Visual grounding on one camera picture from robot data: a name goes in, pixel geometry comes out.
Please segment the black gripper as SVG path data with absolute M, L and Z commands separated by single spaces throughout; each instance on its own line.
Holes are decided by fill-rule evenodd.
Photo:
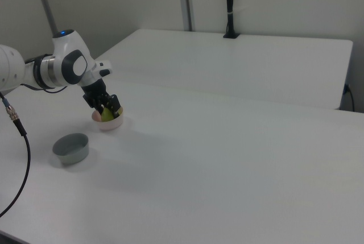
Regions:
M 119 99 L 117 95 L 109 95 L 107 93 L 106 84 L 103 79 L 99 79 L 90 85 L 82 86 L 81 89 L 84 92 L 83 98 L 86 103 L 98 111 L 99 114 L 102 114 L 105 106 L 113 118 L 119 117 L 119 109 L 121 108 Z

